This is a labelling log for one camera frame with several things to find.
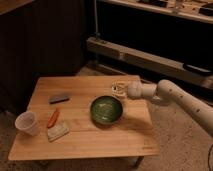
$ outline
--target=green bowl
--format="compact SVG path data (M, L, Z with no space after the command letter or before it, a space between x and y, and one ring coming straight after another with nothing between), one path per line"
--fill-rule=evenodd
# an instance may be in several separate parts
M112 96L100 96L92 102L91 117L94 121L104 125L116 122L123 113L121 102Z

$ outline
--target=white cup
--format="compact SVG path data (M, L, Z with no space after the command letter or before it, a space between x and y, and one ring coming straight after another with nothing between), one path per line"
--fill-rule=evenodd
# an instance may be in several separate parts
M15 126L18 130L23 131L31 136L39 133L36 114L31 111L26 111L20 114L15 121Z

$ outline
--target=carrot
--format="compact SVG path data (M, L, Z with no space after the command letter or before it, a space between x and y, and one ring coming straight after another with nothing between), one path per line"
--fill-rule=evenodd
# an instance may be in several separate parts
M52 116L50 117L50 119L47 122L47 128L51 128L55 125L55 123L58 119L59 113L60 113L59 109L56 108L56 110L54 111L54 113L52 114Z

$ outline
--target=wooden table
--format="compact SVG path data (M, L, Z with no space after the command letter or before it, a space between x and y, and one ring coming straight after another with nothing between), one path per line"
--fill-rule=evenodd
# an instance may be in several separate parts
M98 96L112 95L117 81L139 80L138 76L79 76L40 78L28 110L37 113L39 135L30 137L18 132L9 160L47 160L98 157L145 156L158 153L153 125L144 100L121 100L122 118L109 128L95 126L90 119L91 102ZM50 105L51 95L68 92L67 102ZM70 133L50 143L46 124L60 108L58 121L66 120Z
M0 0L0 15L22 7L34 0Z

